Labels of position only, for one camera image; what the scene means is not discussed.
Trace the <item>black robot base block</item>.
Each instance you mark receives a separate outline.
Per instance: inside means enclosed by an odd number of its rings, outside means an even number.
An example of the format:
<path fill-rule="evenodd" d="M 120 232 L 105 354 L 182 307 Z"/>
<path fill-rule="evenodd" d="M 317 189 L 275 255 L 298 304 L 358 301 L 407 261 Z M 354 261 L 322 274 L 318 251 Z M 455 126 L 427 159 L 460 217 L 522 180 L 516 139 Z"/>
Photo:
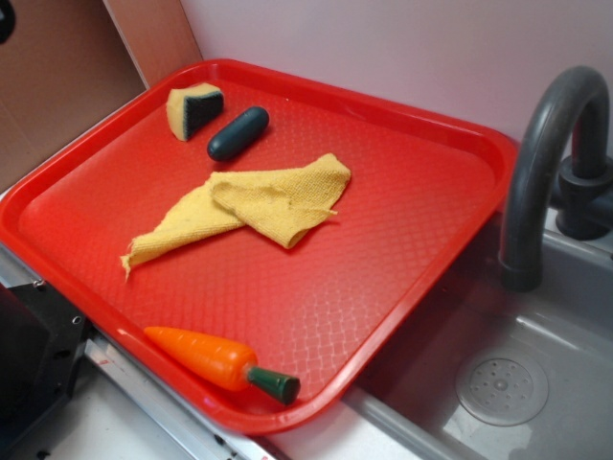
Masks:
<path fill-rule="evenodd" d="M 1 287 L 1 457 L 70 401 L 89 332 L 52 286 Z"/>

